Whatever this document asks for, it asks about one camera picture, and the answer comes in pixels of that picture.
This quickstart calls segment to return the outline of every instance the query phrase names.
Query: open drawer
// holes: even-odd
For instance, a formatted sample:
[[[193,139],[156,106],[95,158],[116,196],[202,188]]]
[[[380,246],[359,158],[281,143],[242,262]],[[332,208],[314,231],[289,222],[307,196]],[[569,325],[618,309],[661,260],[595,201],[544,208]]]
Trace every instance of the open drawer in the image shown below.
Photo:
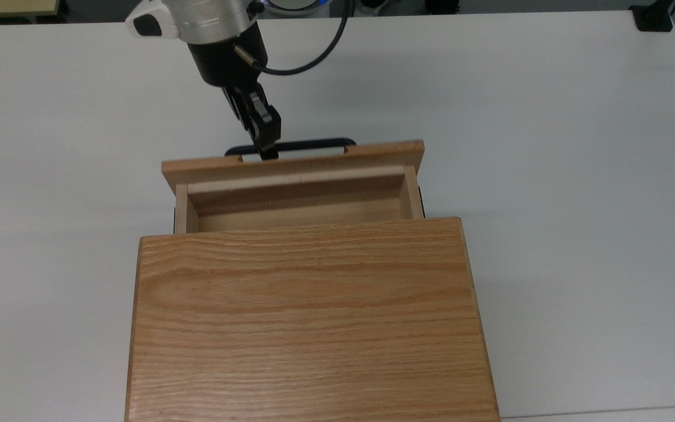
[[[165,161],[174,233],[421,219],[423,141],[348,146],[343,155],[246,163]]]

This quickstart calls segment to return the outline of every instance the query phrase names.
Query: wooden drawer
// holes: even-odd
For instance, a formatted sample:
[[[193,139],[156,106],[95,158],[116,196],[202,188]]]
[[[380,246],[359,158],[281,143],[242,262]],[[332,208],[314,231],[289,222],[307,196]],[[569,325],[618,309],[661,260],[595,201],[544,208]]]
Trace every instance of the wooden drawer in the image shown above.
[[[343,155],[245,163],[240,156],[166,161],[174,233],[422,219],[423,141],[345,148]]]
[[[422,153],[164,163],[176,233],[140,241],[125,419],[498,421],[462,225],[423,218]]]

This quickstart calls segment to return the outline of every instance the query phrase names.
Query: oak wood surface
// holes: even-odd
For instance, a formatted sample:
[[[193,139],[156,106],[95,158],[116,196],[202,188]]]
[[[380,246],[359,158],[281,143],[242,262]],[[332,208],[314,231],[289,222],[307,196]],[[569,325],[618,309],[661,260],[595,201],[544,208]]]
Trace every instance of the oak wood surface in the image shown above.
[[[498,420],[459,219],[145,237],[127,419]]]
[[[423,141],[345,147],[342,155],[244,162],[241,155],[164,161],[161,172],[176,192],[180,183],[243,179],[362,166],[412,165],[416,172],[424,154]]]

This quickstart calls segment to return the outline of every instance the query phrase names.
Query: white table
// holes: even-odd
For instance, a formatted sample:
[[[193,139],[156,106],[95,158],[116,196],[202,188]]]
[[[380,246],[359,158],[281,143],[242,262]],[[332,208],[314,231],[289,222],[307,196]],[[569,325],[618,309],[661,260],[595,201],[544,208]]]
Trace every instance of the white table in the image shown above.
[[[272,67],[336,21],[262,22]],[[675,406],[675,32],[629,12],[352,19],[261,77],[284,139],[422,137],[503,417]],[[249,139],[179,41],[0,27],[0,421],[119,420],[160,161]]]

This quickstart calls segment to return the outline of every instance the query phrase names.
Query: wood grain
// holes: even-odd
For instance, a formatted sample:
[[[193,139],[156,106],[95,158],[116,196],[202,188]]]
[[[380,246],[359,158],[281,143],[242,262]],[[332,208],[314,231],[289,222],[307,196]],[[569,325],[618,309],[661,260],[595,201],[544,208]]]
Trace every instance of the wood grain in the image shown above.
[[[273,227],[356,224],[404,219],[397,197],[383,197],[381,196],[383,194],[386,192],[285,200],[278,201],[275,205],[282,206],[276,208],[264,207],[256,211],[212,214],[199,219],[199,232],[268,230]]]
[[[188,196],[189,186],[180,184],[176,187],[176,208],[173,215],[173,233],[199,232],[199,215]]]
[[[499,420],[458,219],[146,237],[127,420]]]
[[[404,219],[423,219],[424,204],[421,201],[421,191],[418,189],[418,179],[415,178],[415,168],[404,166],[405,177],[400,187],[399,200]]]
[[[176,192],[176,185],[183,183],[362,168],[363,166],[412,165],[418,172],[423,154],[423,141],[406,141],[349,146],[345,147],[343,155],[323,157],[244,162],[241,155],[232,155],[164,161],[161,163],[161,172],[168,185]]]

